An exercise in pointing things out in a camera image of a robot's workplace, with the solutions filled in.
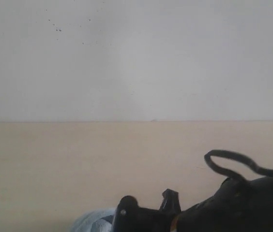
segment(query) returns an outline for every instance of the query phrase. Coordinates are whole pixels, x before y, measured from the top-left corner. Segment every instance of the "light blue cloth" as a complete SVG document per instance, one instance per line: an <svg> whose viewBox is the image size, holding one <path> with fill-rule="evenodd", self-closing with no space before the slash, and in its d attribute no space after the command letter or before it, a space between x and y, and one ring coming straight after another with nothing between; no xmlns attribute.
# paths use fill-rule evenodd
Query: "light blue cloth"
<svg viewBox="0 0 273 232"><path fill-rule="evenodd" d="M102 218L114 214L115 208L86 213L74 222L70 232L110 232L112 228L111 223Z"/></svg>

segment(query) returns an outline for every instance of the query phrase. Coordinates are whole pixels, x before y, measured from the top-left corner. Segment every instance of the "wooden table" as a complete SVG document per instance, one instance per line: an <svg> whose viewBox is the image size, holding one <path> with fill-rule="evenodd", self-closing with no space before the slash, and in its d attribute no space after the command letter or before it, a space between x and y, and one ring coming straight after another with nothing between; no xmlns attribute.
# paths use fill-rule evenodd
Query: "wooden table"
<svg viewBox="0 0 273 232"><path fill-rule="evenodd" d="M166 188L185 209L224 180L204 163L211 149L273 168L273 122L0 123L0 231L64 232L127 194L158 208Z"/></svg>

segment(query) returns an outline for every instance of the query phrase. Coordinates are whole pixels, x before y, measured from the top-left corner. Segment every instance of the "black object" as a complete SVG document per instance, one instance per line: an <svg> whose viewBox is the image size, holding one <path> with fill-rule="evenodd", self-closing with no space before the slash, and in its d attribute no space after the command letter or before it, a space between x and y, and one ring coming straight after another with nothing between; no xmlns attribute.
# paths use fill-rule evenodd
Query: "black object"
<svg viewBox="0 0 273 232"><path fill-rule="evenodd" d="M248 181L215 164L212 156L243 163L264 177ZM141 208L134 197L123 197L112 232L273 232L273 170L225 150L212 150L204 159L211 169L228 177L212 197L185 211L181 211L178 193L170 189L163 193L159 210Z"/></svg>

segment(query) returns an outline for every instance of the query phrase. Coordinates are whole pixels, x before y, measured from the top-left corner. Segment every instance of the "white wall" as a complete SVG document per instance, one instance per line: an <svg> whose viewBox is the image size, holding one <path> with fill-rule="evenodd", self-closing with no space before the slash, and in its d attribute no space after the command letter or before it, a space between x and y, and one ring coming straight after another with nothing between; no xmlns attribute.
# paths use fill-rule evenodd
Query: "white wall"
<svg viewBox="0 0 273 232"><path fill-rule="evenodd" d="M273 0L0 0L0 121L253 119Z"/></svg>

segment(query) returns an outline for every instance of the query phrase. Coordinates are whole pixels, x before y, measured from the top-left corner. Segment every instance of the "black cable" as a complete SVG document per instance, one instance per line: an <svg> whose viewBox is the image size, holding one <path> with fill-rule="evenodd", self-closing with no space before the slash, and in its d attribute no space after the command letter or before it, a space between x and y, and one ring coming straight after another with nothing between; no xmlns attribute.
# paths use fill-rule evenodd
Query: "black cable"
<svg viewBox="0 0 273 232"><path fill-rule="evenodd" d="M248 166L253 172L255 172L259 175L273 177L273 170L272 169L266 169L266 168L259 167L251 158L247 157L246 155L242 155L240 153L236 153L233 151L226 151L226 150L212 150L209 153L207 153L204 156L204 160L205 160L206 164L214 172L221 174L221 175L225 175L229 178L232 178L232 179L235 179L238 181L242 181L242 182L247 181L242 175L238 174L237 172L218 166L216 163L213 162L213 160L211 159L211 156L221 157L221 158L225 158L228 160L237 161L239 163L242 163L242 164Z"/></svg>

